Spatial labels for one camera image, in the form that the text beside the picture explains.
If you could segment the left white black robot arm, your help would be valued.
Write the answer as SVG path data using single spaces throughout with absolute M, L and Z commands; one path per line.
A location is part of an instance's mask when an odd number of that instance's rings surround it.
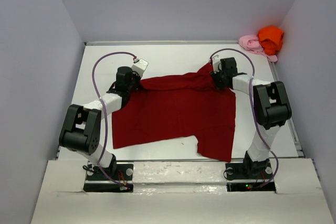
M 99 175 L 111 179 L 117 171 L 114 154 L 106 150 L 107 140 L 100 144 L 101 121 L 108 127 L 108 115 L 121 110 L 130 100 L 130 95 L 140 84 L 146 66 L 119 67 L 116 81 L 103 95 L 85 105 L 68 107 L 59 136 L 59 145 L 84 156 L 98 168 Z

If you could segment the dark red t shirt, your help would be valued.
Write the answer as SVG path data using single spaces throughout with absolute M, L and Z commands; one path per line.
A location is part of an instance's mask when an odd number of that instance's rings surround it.
M 230 162 L 236 96 L 218 89 L 205 64 L 197 72 L 143 79 L 130 101 L 112 114 L 113 147 L 194 136 L 197 153 Z

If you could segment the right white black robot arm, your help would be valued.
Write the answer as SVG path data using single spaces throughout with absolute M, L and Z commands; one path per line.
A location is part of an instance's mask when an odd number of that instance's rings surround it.
M 238 72 L 235 58 L 215 56 L 211 76 L 217 88 L 230 88 L 249 97 L 256 132 L 241 163 L 226 164 L 226 178 L 273 179 L 269 156 L 280 128 L 292 116 L 285 85 L 281 81 L 261 81 Z

